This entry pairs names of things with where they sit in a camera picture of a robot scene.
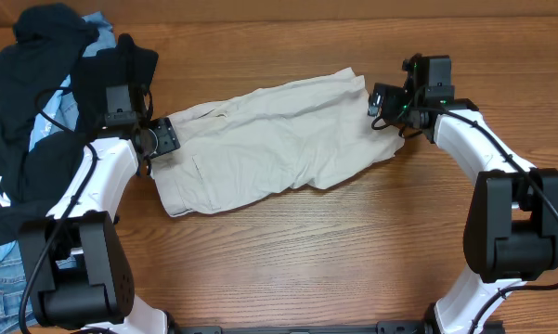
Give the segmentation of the beige cotton shorts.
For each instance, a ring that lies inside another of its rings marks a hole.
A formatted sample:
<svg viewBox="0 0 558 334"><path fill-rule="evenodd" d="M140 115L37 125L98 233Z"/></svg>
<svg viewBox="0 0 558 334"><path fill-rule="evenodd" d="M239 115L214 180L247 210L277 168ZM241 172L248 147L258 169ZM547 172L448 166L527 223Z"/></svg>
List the beige cotton shorts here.
<svg viewBox="0 0 558 334"><path fill-rule="evenodd" d="M346 68L170 115L180 148L152 162L162 206L171 217L230 211L393 158L404 141L371 128L368 99L364 77Z"/></svg>

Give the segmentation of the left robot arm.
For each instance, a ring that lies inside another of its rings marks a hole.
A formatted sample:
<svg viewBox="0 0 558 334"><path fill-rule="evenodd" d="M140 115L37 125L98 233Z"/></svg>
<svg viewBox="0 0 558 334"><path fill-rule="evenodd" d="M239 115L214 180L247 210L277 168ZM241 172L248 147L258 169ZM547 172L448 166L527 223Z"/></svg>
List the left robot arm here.
<svg viewBox="0 0 558 334"><path fill-rule="evenodd" d="M40 220L19 230L26 287L19 329L27 314L42 327L73 333L176 333L166 311L135 293L130 264L115 230L117 208L129 180L160 153L179 147L172 126L152 117L146 86L105 90L106 110L66 192Z"/></svg>

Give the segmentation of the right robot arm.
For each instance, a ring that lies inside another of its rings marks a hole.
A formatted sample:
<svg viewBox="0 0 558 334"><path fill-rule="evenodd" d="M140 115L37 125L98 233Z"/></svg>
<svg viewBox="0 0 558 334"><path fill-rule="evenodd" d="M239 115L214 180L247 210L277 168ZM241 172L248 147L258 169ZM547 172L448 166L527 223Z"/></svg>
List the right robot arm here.
<svg viewBox="0 0 558 334"><path fill-rule="evenodd" d="M402 63L402 86L375 84L368 114L374 130L397 125L446 151L472 180L463 232L466 266L421 320L380 321L379 333L502 333L495 310L515 291L558 268L558 170L540 169L510 150L479 108L457 98L448 56L416 54Z"/></svg>

